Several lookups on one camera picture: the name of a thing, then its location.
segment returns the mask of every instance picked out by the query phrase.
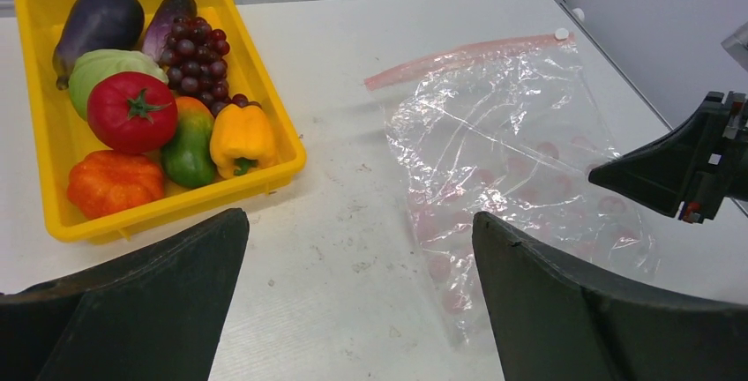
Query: plastic bag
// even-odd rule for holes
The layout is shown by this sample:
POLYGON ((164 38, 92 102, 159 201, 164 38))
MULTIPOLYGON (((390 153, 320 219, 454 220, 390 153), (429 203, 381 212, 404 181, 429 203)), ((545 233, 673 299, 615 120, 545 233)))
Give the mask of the plastic bag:
POLYGON ((573 36, 468 45, 366 86, 385 109, 413 236, 459 343, 490 330, 471 245, 476 212, 615 273, 654 276, 655 243, 637 207, 587 182, 617 155, 573 36))

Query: green cabbage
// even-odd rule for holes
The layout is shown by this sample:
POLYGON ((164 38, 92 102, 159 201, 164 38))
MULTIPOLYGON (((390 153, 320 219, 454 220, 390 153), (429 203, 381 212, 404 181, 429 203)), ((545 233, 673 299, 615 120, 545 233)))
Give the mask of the green cabbage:
POLYGON ((99 49, 85 53, 75 61, 69 92, 72 106, 84 121, 88 119, 88 96, 94 87, 105 78, 127 71, 142 72, 168 83, 161 67, 138 51, 99 49))

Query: yellow tray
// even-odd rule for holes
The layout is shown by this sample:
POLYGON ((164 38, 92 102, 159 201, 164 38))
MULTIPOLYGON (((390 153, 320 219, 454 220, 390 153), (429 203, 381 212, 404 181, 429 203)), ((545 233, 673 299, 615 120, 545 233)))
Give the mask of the yellow tray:
MULTIPOLYGON (((162 0, 139 0, 146 26, 162 0)), ((233 0, 195 0, 198 15, 226 32, 231 52, 228 82, 232 93, 245 93, 259 101, 270 118, 277 139, 280 164, 195 190, 169 183, 167 196, 148 205, 96 220, 86 220, 68 202, 68 172, 94 150, 106 149, 75 113, 67 91, 55 87, 52 54, 75 0, 15 0, 21 45, 26 65, 36 157, 39 163, 41 201, 49 233, 62 242, 90 239, 104 243, 207 211, 241 198, 268 193, 289 184, 306 162, 306 152, 296 135, 281 99, 239 16, 233 0)))

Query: white tabletop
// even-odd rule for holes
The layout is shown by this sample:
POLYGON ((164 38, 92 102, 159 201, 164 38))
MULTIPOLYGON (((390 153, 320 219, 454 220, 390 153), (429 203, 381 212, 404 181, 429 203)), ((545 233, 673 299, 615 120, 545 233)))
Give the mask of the white tabletop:
MULTIPOLYGON (((383 116, 363 80, 461 44, 574 30, 552 0, 335 0, 240 6, 307 148, 287 188, 240 203, 250 244, 211 379, 502 379, 495 348, 453 351, 412 254, 383 116)), ((588 39, 587 81, 627 152, 666 132, 588 39)), ((218 210, 103 246, 63 244, 42 220, 14 19, 0 19, 0 291, 17 292, 135 250, 218 210)), ((748 302, 746 219, 731 202, 688 226, 647 213, 655 284, 748 302)))

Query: bell pepper stem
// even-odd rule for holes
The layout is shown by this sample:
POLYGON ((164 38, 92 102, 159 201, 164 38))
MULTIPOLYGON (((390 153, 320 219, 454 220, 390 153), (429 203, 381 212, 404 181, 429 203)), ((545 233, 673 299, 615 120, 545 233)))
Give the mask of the bell pepper stem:
POLYGON ((162 110, 171 103, 167 103, 166 105, 150 105, 146 102, 146 89, 140 90, 140 94, 138 94, 138 97, 136 99, 128 99, 127 103, 130 105, 130 112, 127 113, 127 119, 128 121, 134 118, 135 116, 139 116, 141 118, 147 119, 150 123, 153 122, 153 118, 151 117, 150 113, 155 112, 157 110, 162 110))
POLYGON ((244 174, 249 172, 250 168, 254 168, 257 166, 257 161, 253 161, 247 158, 239 158, 236 160, 236 165, 239 168, 234 170, 234 175, 243 176, 244 174))

